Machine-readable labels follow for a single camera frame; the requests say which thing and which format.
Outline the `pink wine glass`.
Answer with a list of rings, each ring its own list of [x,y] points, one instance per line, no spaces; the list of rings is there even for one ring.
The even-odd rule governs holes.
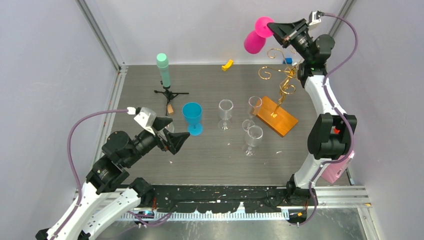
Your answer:
[[[244,49],[249,54],[258,54],[266,44],[268,38],[273,36],[273,32],[268,27],[269,23],[274,20],[268,16],[259,17],[255,24],[254,30],[251,31],[244,40]]]

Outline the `blue wine glass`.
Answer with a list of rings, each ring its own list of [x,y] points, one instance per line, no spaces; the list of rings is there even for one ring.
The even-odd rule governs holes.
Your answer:
[[[199,136],[203,132],[201,124],[203,109],[196,102],[188,102],[182,108],[182,114],[187,122],[187,130],[193,136]]]

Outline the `clear plain wine glass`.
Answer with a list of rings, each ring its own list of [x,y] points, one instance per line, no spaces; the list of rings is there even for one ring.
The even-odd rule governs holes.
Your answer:
[[[218,105],[219,118],[218,127],[222,131],[228,131],[232,126],[232,115],[234,110],[234,104],[229,99],[222,99]]]

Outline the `clear patterned wine glass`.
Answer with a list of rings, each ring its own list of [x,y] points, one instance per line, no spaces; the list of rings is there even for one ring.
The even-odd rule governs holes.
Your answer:
[[[175,127],[174,124],[171,122],[169,123],[166,127],[165,127],[170,133],[174,133],[175,132]]]

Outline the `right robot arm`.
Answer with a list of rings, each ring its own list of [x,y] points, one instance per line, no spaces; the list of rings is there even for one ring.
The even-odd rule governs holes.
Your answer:
[[[292,46],[303,58],[297,76],[317,113],[307,139],[308,155],[286,184],[285,199],[291,205],[299,205],[312,198],[316,181],[327,167],[349,157],[357,118],[340,106],[330,86],[326,62],[335,46],[333,37],[322,34],[312,39],[305,19],[270,22],[267,27],[283,48]]]

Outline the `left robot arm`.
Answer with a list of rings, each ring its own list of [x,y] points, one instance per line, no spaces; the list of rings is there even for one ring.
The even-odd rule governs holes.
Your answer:
[[[166,126],[173,121],[169,117],[140,112],[134,120],[143,130],[134,139],[124,131],[108,137],[102,146],[104,155],[87,174],[73,205],[52,227],[39,230],[37,240],[94,240],[127,211],[138,205],[148,207],[153,202],[153,186],[138,177],[113,202],[100,209],[129,176],[127,168],[155,147],[175,155],[190,136],[189,132],[169,132]]]

